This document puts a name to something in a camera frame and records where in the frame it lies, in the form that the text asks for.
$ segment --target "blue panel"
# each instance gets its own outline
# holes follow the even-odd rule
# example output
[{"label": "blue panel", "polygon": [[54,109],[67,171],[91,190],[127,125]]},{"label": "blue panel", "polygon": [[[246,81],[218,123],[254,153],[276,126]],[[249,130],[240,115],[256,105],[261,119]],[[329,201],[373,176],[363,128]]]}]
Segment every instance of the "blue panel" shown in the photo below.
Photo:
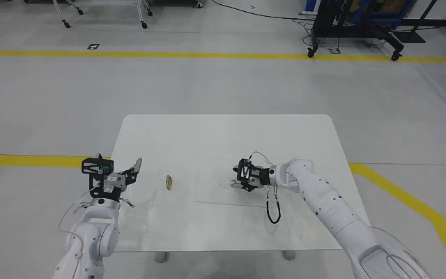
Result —
[{"label": "blue panel", "polygon": [[316,0],[307,0],[307,5],[305,5],[305,11],[317,12],[317,10],[314,10],[314,7],[316,7]]}]

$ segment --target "caster wheel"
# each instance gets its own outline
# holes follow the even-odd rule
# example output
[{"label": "caster wheel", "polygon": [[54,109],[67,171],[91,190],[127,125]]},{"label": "caster wheel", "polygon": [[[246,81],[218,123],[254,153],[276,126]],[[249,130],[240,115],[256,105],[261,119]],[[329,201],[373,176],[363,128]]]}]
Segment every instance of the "caster wheel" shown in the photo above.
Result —
[{"label": "caster wheel", "polygon": [[391,60],[392,60],[392,61],[396,61],[396,60],[399,59],[399,57],[400,57],[400,54],[399,54],[399,53],[394,53],[394,54],[392,55],[392,57],[391,57]]}]

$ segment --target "cart wheel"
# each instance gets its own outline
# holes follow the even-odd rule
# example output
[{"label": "cart wheel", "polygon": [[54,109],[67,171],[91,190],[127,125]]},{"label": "cart wheel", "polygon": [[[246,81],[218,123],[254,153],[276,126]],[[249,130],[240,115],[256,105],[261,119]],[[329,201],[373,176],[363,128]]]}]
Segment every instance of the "cart wheel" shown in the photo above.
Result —
[{"label": "cart wheel", "polygon": [[401,57],[402,55],[399,52],[394,51],[391,57],[392,61],[396,61],[399,59],[399,57]]}]

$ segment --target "white cable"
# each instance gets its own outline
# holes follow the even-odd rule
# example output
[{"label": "white cable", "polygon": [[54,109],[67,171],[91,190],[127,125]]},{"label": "white cable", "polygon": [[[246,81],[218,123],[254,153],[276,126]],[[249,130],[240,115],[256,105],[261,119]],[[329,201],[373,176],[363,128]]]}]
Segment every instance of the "white cable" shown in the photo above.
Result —
[{"label": "white cable", "polygon": [[82,254],[82,251],[84,250],[84,241],[82,240],[82,238],[80,237],[80,235],[78,235],[78,234],[76,234],[75,232],[71,232],[71,231],[69,231],[69,230],[64,230],[64,229],[61,229],[61,225],[62,225],[62,221],[63,221],[63,219],[65,218],[65,216],[68,214],[68,212],[70,211],[70,209],[83,197],[83,196],[85,196],[86,194],[88,194],[88,193],[90,193],[92,190],[94,190],[94,189],[96,189],[97,188],[97,186],[94,186],[94,187],[92,187],[92,189],[90,189],[89,191],[87,191],[87,192],[85,192],[84,194],[82,194],[82,195],[80,195],[77,199],[76,199],[76,201],[75,202],[73,202],[72,204],[71,204],[71,206],[70,207],[68,207],[68,209],[67,209],[67,211],[65,211],[65,213],[63,214],[63,216],[62,216],[62,218],[61,218],[61,220],[60,220],[60,222],[59,222],[59,226],[58,226],[58,230],[60,231],[60,232],[65,232],[65,233],[67,233],[67,234],[71,234],[72,236],[74,235],[74,236],[77,236],[77,238],[81,241],[81,249],[80,249],[80,254],[79,254],[79,257],[77,258],[77,264],[76,264],[76,269],[75,269],[75,272],[72,274],[72,278],[71,279],[74,279],[74,277],[75,277],[75,275],[76,275],[76,270],[77,270],[77,267],[79,266],[79,262],[81,261],[81,258],[82,258],[82,256],[83,256],[83,254]]},{"label": "white cable", "polygon": [[[404,248],[405,248],[405,250],[403,250],[407,255],[409,255],[409,257],[411,257],[412,259],[416,259],[415,257],[413,257],[408,251],[409,251],[409,249],[407,248],[407,246],[405,246],[396,236],[394,236],[393,234],[391,234],[391,233],[389,233],[388,231],[386,231],[385,229],[381,229],[380,227],[373,227],[373,226],[370,226],[370,228],[372,228],[372,229],[377,229],[377,230],[380,230],[380,231],[382,231],[382,232],[385,232],[387,235],[390,235],[394,240],[396,240],[399,244],[401,244]],[[401,260],[403,263],[405,263],[405,264],[407,264],[420,278],[423,278],[419,273],[418,273],[418,271],[416,271],[415,270],[415,268],[411,265],[411,264],[409,264],[406,260],[404,260],[403,258],[401,258],[400,256],[398,256],[398,255],[394,255],[394,254],[388,254],[386,257],[385,257],[385,261],[387,262],[387,265],[389,266],[389,268],[390,268],[390,270],[392,270],[392,272],[396,275],[396,276],[398,276],[400,279],[405,279],[405,278],[403,278],[403,277],[401,277],[393,268],[392,268],[392,266],[390,265],[390,263],[389,263],[389,258],[390,259],[392,259],[393,257],[395,257],[395,258],[397,258],[397,259],[399,259],[399,260]],[[419,261],[417,261],[417,260],[415,260],[416,262],[418,262],[418,264],[420,265],[420,268],[425,272],[425,273],[427,273],[428,274],[428,276],[429,276],[429,273],[426,271],[426,269],[420,264],[420,262]]]},{"label": "white cable", "polygon": [[249,159],[251,159],[252,156],[253,156],[255,153],[262,155],[262,156],[265,158],[265,161],[266,161],[269,165],[272,165],[271,161],[270,161],[270,160],[269,160],[263,153],[258,152],[258,151],[254,151],[254,152],[252,152],[252,154],[251,154],[251,156],[249,157]]}]

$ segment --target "cardboard box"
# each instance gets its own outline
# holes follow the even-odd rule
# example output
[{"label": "cardboard box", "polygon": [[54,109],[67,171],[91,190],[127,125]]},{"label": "cardboard box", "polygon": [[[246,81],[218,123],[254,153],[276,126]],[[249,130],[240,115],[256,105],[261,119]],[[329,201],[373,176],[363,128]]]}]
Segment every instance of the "cardboard box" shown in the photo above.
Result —
[{"label": "cardboard box", "polygon": [[406,7],[407,0],[385,0],[382,13],[400,13]]}]

